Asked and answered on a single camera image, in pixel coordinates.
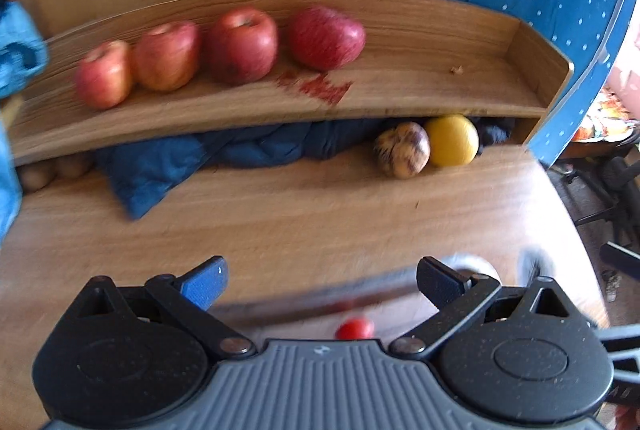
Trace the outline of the small red tomato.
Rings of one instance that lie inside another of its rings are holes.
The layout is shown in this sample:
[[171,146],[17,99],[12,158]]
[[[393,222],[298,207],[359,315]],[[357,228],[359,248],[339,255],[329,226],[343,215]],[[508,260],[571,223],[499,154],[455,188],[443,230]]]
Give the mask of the small red tomato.
[[336,329],[336,340],[352,341],[373,339],[375,336],[375,324],[368,317],[352,317]]

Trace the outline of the wooden raised shelf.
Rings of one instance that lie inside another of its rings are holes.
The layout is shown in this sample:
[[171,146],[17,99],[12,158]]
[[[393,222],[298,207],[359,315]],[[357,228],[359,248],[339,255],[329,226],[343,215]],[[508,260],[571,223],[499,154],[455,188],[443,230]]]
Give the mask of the wooden raised shelf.
[[[299,9],[330,6],[367,31],[360,57],[318,73],[280,52],[256,83],[232,87],[199,74],[163,94],[135,90],[120,106],[94,111],[77,99],[73,74],[107,40],[139,40],[153,26],[201,26],[244,5],[285,26]],[[528,141],[574,72],[572,62],[526,22],[455,0],[171,0],[90,22],[51,38],[45,72],[26,87],[6,135],[17,164],[186,133],[333,119],[518,118]]]

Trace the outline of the leftmost red-yellow apple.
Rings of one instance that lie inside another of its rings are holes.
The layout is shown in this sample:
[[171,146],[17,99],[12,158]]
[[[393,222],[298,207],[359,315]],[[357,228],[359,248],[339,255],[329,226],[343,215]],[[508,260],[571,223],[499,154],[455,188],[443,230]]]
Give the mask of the leftmost red-yellow apple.
[[79,100],[92,109],[121,104],[134,88],[130,45],[115,40],[91,49],[78,64],[74,86]]

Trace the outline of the silver metal tray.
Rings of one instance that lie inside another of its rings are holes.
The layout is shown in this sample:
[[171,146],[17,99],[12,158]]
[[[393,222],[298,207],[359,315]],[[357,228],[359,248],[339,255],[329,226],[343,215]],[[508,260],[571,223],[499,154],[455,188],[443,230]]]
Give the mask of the silver metal tray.
[[256,301],[216,303],[208,310],[256,346],[267,339],[329,340],[364,318],[384,344],[438,312],[416,286],[416,268]]

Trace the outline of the brown kiwi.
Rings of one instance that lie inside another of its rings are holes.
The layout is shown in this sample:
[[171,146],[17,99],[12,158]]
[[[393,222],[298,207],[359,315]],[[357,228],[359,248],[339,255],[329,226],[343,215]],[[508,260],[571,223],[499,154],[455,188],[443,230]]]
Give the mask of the brown kiwi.
[[73,153],[55,160],[56,176],[60,179],[79,179],[94,167],[93,153]]
[[17,169],[17,175],[24,193],[34,193],[53,182],[56,176],[55,162],[43,160],[25,164]]

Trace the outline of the rightmost red apple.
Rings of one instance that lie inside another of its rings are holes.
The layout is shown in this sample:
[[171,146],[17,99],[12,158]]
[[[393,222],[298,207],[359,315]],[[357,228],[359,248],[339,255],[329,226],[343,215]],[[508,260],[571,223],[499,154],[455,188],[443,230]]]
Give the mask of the rightmost red apple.
[[367,32],[360,21],[326,6],[296,12],[288,22],[286,37],[293,59],[319,72],[355,61],[367,42]]

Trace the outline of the light blue garment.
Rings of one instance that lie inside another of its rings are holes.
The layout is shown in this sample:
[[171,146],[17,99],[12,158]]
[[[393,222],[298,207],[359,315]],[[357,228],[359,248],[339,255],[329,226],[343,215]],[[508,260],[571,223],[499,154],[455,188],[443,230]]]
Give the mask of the light blue garment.
[[48,63],[47,45],[35,23],[17,2],[1,3],[1,240],[20,212],[22,189],[18,182],[8,130],[24,104],[27,84]]

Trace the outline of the red-yellow apple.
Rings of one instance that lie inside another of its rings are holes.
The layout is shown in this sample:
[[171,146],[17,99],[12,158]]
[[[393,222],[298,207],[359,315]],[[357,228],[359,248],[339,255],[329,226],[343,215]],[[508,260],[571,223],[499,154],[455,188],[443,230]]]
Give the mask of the red-yellow apple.
[[121,104],[134,88],[130,45],[115,40],[91,49],[78,64],[74,86],[79,100],[92,109]]
[[201,31],[192,21],[156,26],[134,46],[134,75],[148,90],[168,93],[189,83],[200,67]]

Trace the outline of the left brown kiwi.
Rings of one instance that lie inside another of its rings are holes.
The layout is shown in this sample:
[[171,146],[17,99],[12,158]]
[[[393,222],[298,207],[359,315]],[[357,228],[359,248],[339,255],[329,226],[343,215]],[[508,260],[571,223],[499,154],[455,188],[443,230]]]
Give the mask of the left brown kiwi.
[[25,164],[17,169],[17,175],[24,193],[34,193],[53,182],[56,176],[55,162],[43,160]]

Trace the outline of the dark blue cloth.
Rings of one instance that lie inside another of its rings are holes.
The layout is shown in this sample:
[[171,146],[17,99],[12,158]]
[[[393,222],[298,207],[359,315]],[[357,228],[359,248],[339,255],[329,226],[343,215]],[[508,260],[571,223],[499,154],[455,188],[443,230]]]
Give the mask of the dark blue cloth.
[[[238,127],[115,145],[96,150],[96,165],[110,181],[128,215],[140,219],[160,203],[168,191],[209,165],[239,169],[280,167],[299,159],[331,159],[405,122],[353,119]],[[515,121],[509,118],[468,118],[484,148],[511,137]]]

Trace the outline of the dark striped pepino melon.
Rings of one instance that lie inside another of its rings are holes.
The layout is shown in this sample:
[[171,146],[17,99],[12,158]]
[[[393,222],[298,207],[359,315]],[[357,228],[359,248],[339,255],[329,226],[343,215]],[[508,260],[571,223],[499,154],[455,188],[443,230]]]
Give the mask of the dark striped pepino melon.
[[405,122],[378,136],[374,153],[378,166],[387,176],[412,179],[430,160],[431,145],[421,125]]

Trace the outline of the yellow lemon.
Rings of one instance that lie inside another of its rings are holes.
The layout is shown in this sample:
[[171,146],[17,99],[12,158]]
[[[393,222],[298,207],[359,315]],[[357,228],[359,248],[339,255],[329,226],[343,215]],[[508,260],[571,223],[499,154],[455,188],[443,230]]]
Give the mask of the yellow lemon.
[[474,124],[465,116],[449,115],[428,120],[425,132],[431,145],[431,164],[439,168],[471,163],[480,148]]

